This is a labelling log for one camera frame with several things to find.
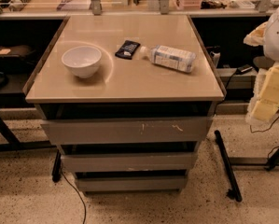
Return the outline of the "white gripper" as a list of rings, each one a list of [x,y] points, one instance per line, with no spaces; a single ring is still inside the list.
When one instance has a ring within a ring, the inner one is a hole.
[[[271,122],[279,110],[279,62],[269,69],[260,68],[256,76],[245,120],[251,125]]]

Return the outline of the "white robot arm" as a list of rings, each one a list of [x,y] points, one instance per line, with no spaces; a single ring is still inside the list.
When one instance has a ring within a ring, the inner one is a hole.
[[[244,38],[246,45],[263,47],[266,58],[274,64],[266,72],[259,69],[254,85],[254,96],[247,108],[246,122],[261,125],[270,122],[279,110],[279,7]]]

